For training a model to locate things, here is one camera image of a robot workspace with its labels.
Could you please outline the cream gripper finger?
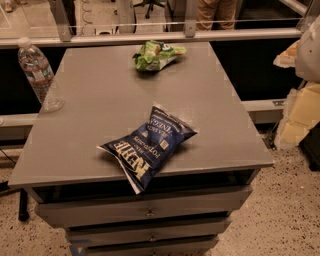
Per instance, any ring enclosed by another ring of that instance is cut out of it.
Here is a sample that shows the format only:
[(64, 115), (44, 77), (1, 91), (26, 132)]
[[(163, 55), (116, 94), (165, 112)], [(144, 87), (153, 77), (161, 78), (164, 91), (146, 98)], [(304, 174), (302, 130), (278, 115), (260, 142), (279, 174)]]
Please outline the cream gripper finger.
[(320, 84), (308, 82), (300, 90), (291, 89), (274, 139), (276, 148), (297, 146), (319, 122)]
[(294, 67), (298, 44), (299, 44), (299, 41), (294, 42), (281, 54), (277, 55), (273, 61), (273, 64), (281, 68)]

